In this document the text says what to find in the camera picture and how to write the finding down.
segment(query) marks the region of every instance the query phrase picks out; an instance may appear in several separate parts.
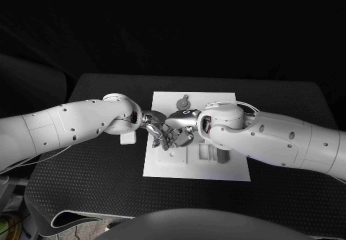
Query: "table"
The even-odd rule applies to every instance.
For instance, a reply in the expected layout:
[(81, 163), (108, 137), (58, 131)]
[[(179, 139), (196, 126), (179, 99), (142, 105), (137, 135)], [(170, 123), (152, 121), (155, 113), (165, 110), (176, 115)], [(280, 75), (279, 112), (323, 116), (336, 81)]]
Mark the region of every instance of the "table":
[[(231, 92), (261, 111), (336, 129), (313, 82), (84, 74), (70, 102), (121, 93), (152, 109), (155, 91)], [(120, 136), (103, 133), (38, 164), (25, 200), (42, 235), (95, 221), (85, 213), (137, 217), (202, 208), (261, 218), (312, 236), (346, 237), (346, 185), (330, 176), (248, 158), (251, 182), (143, 177), (147, 135), (139, 129), (137, 143), (121, 145)]]

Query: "black table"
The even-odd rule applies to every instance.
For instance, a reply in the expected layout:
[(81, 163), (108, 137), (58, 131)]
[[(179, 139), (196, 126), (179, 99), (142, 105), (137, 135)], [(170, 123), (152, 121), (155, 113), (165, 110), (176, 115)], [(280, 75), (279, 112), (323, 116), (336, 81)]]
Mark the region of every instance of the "black table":
[[(85, 74), (70, 102), (121, 93), (149, 110), (155, 91), (235, 93), (261, 111), (336, 129), (312, 82)], [(251, 182), (143, 177), (147, 135), (139, 129), (137, 143), (121, 145), (120, 136), (104, 133), (38, 164), (25, 200), (44, 236), (94, 221), (84, 213), (137, 217), (204, 208), (254, 216), (312, 236), (346, 237), (346, 185), (330, 176), (248, 158)]]

